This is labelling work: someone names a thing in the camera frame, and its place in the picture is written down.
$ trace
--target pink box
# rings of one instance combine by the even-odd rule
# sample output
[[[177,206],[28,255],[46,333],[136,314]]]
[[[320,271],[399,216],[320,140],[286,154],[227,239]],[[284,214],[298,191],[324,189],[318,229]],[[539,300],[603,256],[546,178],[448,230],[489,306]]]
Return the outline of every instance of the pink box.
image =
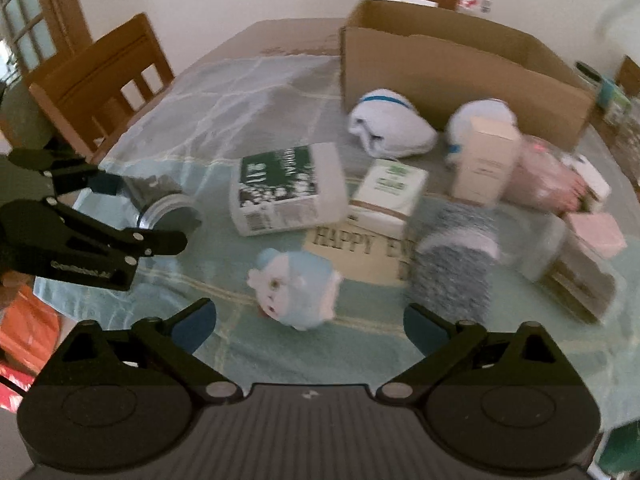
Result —
[[[607,260],[626,248],[618,222],[609,213],[569,213],[565,221],[587,247]]]

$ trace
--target cardboard box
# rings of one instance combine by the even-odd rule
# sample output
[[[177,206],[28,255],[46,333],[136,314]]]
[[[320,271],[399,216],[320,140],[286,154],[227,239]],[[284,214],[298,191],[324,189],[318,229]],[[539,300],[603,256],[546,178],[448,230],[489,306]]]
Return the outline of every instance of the cardboard box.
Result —
[[[522,134],[512,124],[473,117],[451,195],[493,205],[520,156]]]
[[[442,130],[463,104],[497,98],[524,134],[571,150],[594,105],[574,70],[533,36],[451,10],[363,1],[341,51],[347,112],[366,92],[389,88]]]

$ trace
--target green and white box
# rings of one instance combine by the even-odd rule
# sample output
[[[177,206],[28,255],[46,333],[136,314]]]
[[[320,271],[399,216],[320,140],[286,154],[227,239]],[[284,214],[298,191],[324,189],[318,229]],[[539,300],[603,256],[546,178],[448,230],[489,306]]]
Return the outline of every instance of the green and white box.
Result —
[[[427,171],[376,160],[351,199],[347,222],[401,240],[427,177]]]
[[[334,143],[241,158],[232,177],[230,211],[242,236],[343,221],[348,194]]]

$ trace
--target white plush toy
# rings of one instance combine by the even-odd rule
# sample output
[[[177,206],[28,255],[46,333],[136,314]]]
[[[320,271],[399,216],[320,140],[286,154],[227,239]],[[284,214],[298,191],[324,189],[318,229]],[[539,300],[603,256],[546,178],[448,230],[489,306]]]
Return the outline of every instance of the white plush toy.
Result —
[[[494,121],[503,121],[513,124],[513,126],[517,126],[518,123],[514,113],[504,101],[499,99],[471,101],[462,105],[451,116],[445,129],[446,139],[449,143],[449,153],[445,159],[448,166],[453,166],[460,160],[460,153],[466,142],[471,117],[484,117]]]
[[[349,131],[373,158],[427,153],[438,141],[409,99],[382,88],[363,95],[349,115]]]
[[[334,318],[342,276],[329,260],[306,251],[265,249],[257,266],[249,271],[247,284],[267,316],[296,330]]]

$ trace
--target brown box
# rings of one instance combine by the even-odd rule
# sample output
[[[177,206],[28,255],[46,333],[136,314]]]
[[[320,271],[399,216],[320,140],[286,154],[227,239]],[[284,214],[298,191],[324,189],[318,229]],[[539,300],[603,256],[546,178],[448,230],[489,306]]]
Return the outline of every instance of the brown box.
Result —
[[[578,75],[533,36],[451,10],[365,0],[340,47],[347,112],[366,92],[388,88],[442,130],[461,105],[497,98],[524,134],[570,150],[594,104]]]

